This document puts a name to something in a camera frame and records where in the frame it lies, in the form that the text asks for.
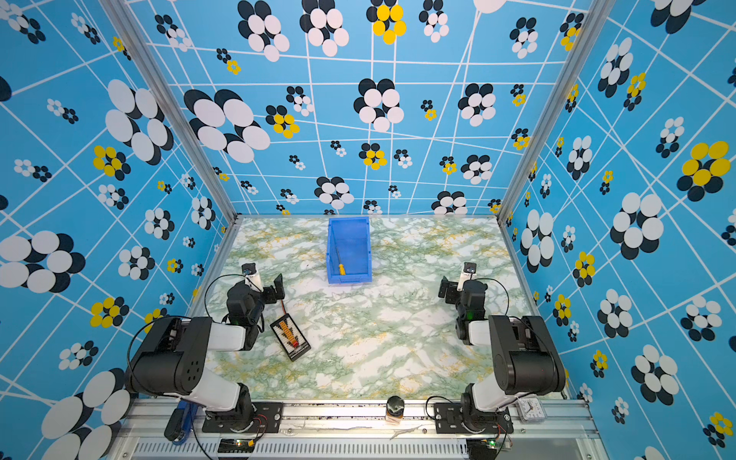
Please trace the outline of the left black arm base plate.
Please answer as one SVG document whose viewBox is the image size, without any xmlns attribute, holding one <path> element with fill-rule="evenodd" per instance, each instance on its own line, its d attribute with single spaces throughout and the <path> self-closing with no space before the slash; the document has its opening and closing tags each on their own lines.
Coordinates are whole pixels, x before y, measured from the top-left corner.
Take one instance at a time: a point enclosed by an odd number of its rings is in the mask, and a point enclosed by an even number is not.
<svg viewBox="0 0 736 460">
<path fill-rule="evenodd" d="M 245 409 L 228 412 L 206 412 L 202 423 L 205 433 L 277 433 L 283 418 L 282 402 L 253 402 Z"/>
</svg>

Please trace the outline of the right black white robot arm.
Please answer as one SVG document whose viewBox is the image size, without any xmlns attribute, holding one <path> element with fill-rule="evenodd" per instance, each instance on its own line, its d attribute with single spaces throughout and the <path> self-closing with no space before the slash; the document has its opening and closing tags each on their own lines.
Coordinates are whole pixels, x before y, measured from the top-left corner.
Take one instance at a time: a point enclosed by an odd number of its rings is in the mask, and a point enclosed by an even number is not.
<svg viewBox="0 0 736 460">
<path fill-rule="evenodd" d="M 487 289 L 484 279 L 458 283 L 443 278 L 438 291 L 439 298 L 455 307 L 457 337 L 491 350 L 493 375 L 469 384 L 459 404 L 462 424 L 473 433 L 489 427 L 508 431 L 508 406 L 565 388 L 563 362 L 544 320 L 538 315 L 486 314 Z"/>
</svg>

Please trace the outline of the yellow handled screwdriver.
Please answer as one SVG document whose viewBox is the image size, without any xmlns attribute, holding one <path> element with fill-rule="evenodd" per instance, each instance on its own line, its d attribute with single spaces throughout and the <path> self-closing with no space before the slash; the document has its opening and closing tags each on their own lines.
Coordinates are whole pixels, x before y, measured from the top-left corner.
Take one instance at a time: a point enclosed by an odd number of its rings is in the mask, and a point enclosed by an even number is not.
<svg viewBox="0 0 736 460">
<path fill-rule="evenodd" d="M 339 276 L 345 276 L 346 275 L 345 265 L 342 262 L 340 251 L 337 245 L 335 245 L 335 251 L 333 253 L 335 253 L 335 260 L 337 261 Z"/>
</svg>

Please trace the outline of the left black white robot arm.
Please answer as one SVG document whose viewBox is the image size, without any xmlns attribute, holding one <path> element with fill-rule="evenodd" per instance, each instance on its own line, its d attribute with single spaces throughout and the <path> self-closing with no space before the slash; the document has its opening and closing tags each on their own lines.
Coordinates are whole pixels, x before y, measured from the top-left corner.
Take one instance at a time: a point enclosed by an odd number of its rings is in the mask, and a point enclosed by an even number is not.
<svg viewBox="0 0 736 460">
<path fill-rule="evenodd" d="M 206 367 L 210 352 L 245 352 L 265 328 L 266 305 L 285 298 L 283 276 L 261 287 L 250 277 L 227 293 L 224 322 L 212 317 L 165 316 L 149 322 L 134 355 L 128 354 L 126 388 L 132 393 L 178 398 L 203 408 L 207 432 L 268 431 L 268 416 L 259 413 L 250 391 Z"/>
</svg>

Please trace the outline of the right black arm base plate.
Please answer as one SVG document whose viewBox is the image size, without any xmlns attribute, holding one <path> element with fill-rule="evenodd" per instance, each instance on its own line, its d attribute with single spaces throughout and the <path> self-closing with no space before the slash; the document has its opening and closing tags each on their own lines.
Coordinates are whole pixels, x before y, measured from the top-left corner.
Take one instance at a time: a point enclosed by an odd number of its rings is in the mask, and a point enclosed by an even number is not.
<svg viewBox="0 0 736 460">
<path fill-rule="evenodd" d="M 438 434 L 478 434 L 502 436 L 512 434 L 514 426 L 508 409 L 481 412 L 457 402 L 437 402 L 429 412 L 434 417 Z"/>
</svg>

